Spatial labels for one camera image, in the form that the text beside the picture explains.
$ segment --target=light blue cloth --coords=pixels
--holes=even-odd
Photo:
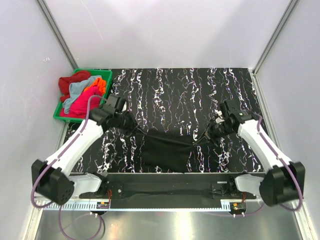
[[[91,76],[87,80],[81,82],[73,82],[69,85],[70,98],[67,98],[63,103],[64,113],[68,114],[70,111],[71,104],[80,96],[85,88],[89,87],[97,78],[101,78],[101,75]]]

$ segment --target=orange cloth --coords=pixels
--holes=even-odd
[[[83,91],[85,92],[93,86],[98,86],[99,92],[102,96],[106,93],[107,82],[103,80],[101,77],[97,77],[96,80],[90,86],[86,87]]]

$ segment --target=cloth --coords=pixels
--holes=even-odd
[[[106,82],[105,80],[103,80],[101,77],[98,77],[98,78],[91,84],[90,87],[98,86],[100,93],[103,95],[103,94],[106,93],[106,85],[107,85],[107,82]]]
[[[191,135],[177,136],[151,129],[144,137],[141,161],[147,166],[158,166],[162,172],[186,173],[190,153],[194,149]]]
[[[60,116],[84,119],[87,114],[88,100],[92,95],[102,96],[98,86],[90,87],[87,91],[81,93],[81,95],[71,105],[69,113],[65,114],[64,109],[62,108]],[[90,101],[90,110],[99,107],[100,101],[101,99],[99,97],[92,98]]]
[[[91,73],[86,70],[80,70],[74,73],[72,76],[65,76],[65,77],[60,77],[59,78],[59,88],[62,92],[62,94],[67,95],[67,96],[62,96],[60,98],[61,102],[64,102],[66,99],[69,98],[69,85],[72,83],[79,83],[83,80],[86,80],[90,78]]]
[[[65,114],[69,113],[71,104],[73,104],[74,101],[77,100],[77,98],[84,91],[84,89],[92,85],[97,78],[101,78],[101,75],[91,76],[87,80],[83,80],[81,82],[73,82],[69,85],[70,98],[66,99],[62,103],[62,107],[64,108]]]

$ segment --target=black marbled tabletop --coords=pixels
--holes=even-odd
[[[191,135],[206,129],[219,104],[237,99],[242,110],[261,114],[246,68],[112,69],[111,93],[127,98],[129,109],[145,130]],[[65,141],[79,124],[70,123]],[[73,172],[161,173],[142,159],[143,137],[124,138],[108,130],[84,153]],[[198,146],[187,161],[189,172],[262,172],[248,144],[237,134],[222,138],[220,147]]]

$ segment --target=white wall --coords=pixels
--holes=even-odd
[[[320,1],[302,0],[258,79],[284,153],[306,167],[304,197],[320,236]]]
[[[253,68],[290,0],[46,2],[83,68]]]
[[[36,1],[0,2],[0,233],[16,240],[31,206],[31,165],[54,152],[62,129],[52,117],[58,79],[72,68]]]

